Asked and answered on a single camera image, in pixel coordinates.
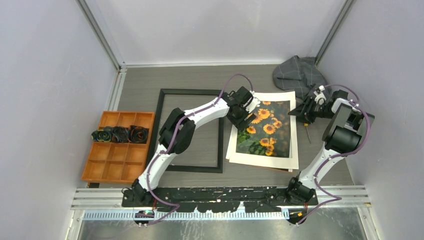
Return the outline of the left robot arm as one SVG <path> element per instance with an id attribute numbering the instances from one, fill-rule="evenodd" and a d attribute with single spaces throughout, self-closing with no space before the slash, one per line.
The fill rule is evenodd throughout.
<path id="1" fill-rule="evenodd" d="M 173 109 L 159 131 L 160 138 L 152 159 L 131 185 L 135 202 L 141 207 L 148 207 L 153 202 L 152 191 L 172 160 L 190 146 L 195 130 L 224 117 L 237 129 L 243 129 L 255 119 L 254 111 L 259 105 L 260 100 L 254 91 L 242 86 L 231 93 L 222 90 L 212 101 L 199 107 Z"/>

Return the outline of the white mat board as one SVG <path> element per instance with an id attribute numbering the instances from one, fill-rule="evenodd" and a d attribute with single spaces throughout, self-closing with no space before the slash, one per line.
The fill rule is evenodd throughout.
<path id="1" fill-rule="evenodd" d="M 293 91 L 290 92 L 275 92 L 275 93 L 263 93 L 256 92 L 255 96 L 262 101 L 289 101 L 290 111 L 296 107 L 296 96 Z M 272 156 L 261 156 L 245 153 L 236 152 L 237 134 L 238 129 L 232 127 L 228 147 L 226 151 L 226 160 L 233 164 L 251 165 L 257 167 L 270 167 L 280 169 L 299 169 L 299 153 L 298 153 L 298 136 L 297 136 L 297 122 L 295 116 L 290 116 L 290 156 L 288 158 L 283 157 L 272 157 Z"/>

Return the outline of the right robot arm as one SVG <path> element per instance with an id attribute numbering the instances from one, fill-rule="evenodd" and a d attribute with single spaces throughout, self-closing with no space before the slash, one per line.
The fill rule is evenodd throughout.
<path id="1" fill-rule="evenodd" d="M 304 124 L 317 118 L 329 119 L 323 145 L 314 160 L 289 181 L 285 198 L 291 205 L 308 203 L 316 194 L 322 178 L 340 160 L 356 154 L 366 143 L 375 116 L 360 110 L 359 100 L 349 99 L 350 90 L 336 90 L 330 98 L 325 85 L 313 90 L 299 106 L 288 114 Z"/>

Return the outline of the yellow handled screwdriver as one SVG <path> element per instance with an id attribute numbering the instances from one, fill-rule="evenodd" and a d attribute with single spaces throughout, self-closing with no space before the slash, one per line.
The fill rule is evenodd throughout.
<path id="1" fill-rule="evenodd" d="M 310 132 L 309 132 L 309 124 L 308 123 L 305 123 L 304 124 L 304 127 L 305 127 L 305 130 L 306 130 L 308 142 L 311 144 L 312 143 L 312 140 L 311 140 L 311 136 L 310 136 Z"/>

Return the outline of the black picture frame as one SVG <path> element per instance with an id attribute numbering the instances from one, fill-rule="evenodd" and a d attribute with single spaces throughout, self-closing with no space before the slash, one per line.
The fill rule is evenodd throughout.
<path id="1" fill-rule="evenodd" d="M 159 139 L 160 120 L 163 111 L 163 104 L 166 95 L 198 95 L 198 96 L 218 96 L 218 89 L 177 89 L 177 88 L 162 88 L 159 91 L 154 122 L 151 127 L 151 139 L 147 153 L 146 164 L 149 164 L 153 159 L 156 151 L 156 143 Z M 218 120 L 218 148 L 217 148 L 217 166 L 190 166 L 190 165 L 169 165 L 167 171 L 172 172 L 189 172 L 189 173 L 223 173 L 224 166 L 224 118 Z"/>

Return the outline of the sunflower photo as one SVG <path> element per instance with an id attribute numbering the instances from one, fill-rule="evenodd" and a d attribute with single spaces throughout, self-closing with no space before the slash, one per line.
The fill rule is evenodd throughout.
<path id="1" fill-rule="evenodd" d="M 262 101 L 254 112 L 255 119 L 239 130 L 237 153 L 266 157 L 289 158 L 291 120 L 289 101 Z"/>

